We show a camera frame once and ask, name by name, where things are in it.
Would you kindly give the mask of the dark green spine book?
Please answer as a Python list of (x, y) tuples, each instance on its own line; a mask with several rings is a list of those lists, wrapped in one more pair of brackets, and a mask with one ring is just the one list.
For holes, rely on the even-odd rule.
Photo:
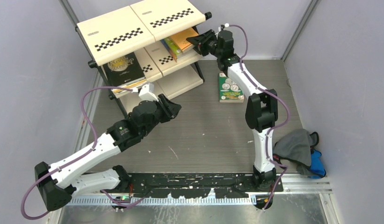
[(223, 72), (219, 73), (219, 102), (220, 103), (243, 103), (244, 94), (240, 87)]

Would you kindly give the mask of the light green spine book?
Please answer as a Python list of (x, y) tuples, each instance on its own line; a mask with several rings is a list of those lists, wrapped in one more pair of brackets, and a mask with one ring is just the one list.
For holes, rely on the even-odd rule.
[(177, 61), (182, 55), (182, 50), (173, 42), (169, 37), (164, 39), (167, 47), (169, 48), (169, 53), (175, 61)]

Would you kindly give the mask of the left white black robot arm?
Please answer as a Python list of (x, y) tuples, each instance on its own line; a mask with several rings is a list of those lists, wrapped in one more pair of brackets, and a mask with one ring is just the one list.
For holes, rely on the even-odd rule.
[(36, 179), (42, 178), (37, 187), (47, 211), (60, 209), (72, 198), (93, 191), (114, 189), (120, 193), (126, 192), (131, 176), (121, 165), (100, 173), (85, 172), (140, 143), (159, 123), (176, 118), (181, 108), (164, 94), (160, 94), (157, 100), (141, 101), (125, 119), (114, 123), (98, 137), (96, 143), (56, 163), (37, 164)]

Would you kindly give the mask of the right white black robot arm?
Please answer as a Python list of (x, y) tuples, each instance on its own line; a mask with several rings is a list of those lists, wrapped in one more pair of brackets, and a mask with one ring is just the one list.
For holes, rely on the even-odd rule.
[(222, 30), (216, 34), (209, 30), (198, 36), (188, 37), (187, 41), (198, 54), (215, 56), (218, 68), (243, 92), (247, 100), (245, 120), (252, 130), (255, 143), (252, 181), (256, 190), (266, 191), (276, 180), (276, 168), (272, 161), (273, 127), (278, 120), (276, 91), (262, 86), (247, 70), (241, 58), (234, 52), (232, 32)]

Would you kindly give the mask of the black Moon Sixpence book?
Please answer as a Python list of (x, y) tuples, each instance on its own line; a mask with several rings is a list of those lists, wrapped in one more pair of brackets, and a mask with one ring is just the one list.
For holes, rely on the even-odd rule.
[(145, 79), (134, 52), (114, 59), (102, 65), (101, 68), (111, 86), (126, 88), (128, 85)]

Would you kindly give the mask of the orange spine book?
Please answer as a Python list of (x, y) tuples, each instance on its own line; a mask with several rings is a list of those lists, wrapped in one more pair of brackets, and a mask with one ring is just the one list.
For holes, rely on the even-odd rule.
[(189, 37), (198, 36), (199, 33), (194, 28), (188, 28), (176, 34), (169, 36), (173, 43), (181, 50), (182, 53), (193, 49), (194, 45), (187, 41)]

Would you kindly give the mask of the cream three-tier shelf rack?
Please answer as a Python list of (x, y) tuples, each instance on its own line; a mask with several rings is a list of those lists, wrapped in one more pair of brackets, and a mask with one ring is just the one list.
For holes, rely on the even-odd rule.
[[(110, 84), (101, 66), (134, 52), (155, 93), (173, 99), (204, 83), (198, 64), (201, 55), (190, 50), (175, 62), (160, 40), (195, 29), (211, 16), (187, 0), (143, 0), (79, 22), (76, 31), (92, 57), (89, 66), (98, 69), (106, 85)], [(140, 102), (129, 91), (109, 94), (123, 115)]]

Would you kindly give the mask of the yellow book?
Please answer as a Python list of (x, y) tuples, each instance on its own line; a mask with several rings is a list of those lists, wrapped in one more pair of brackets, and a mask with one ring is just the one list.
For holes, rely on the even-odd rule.
[[(140, 87), (143, 86), (146, 82), (147, 82), (146, 79), (142, 79), (142, 80), (139, 80), (139, 81), (130, 83), (130, 84), (123, 84), (123, 85), (120, 85), (120, 87), (121, 87), (121, 88), (126, 88), (126, 89), (140, 88)], [(121, 93), (124, 93), (124, 92), (128, 92), (128, 91), (126, 91), (126, 90), (122, 90), (122, 89), (114, 89), (114, 88), (112, 88), (111, 91), (112, 91), (114, 94), (121, 94)]]

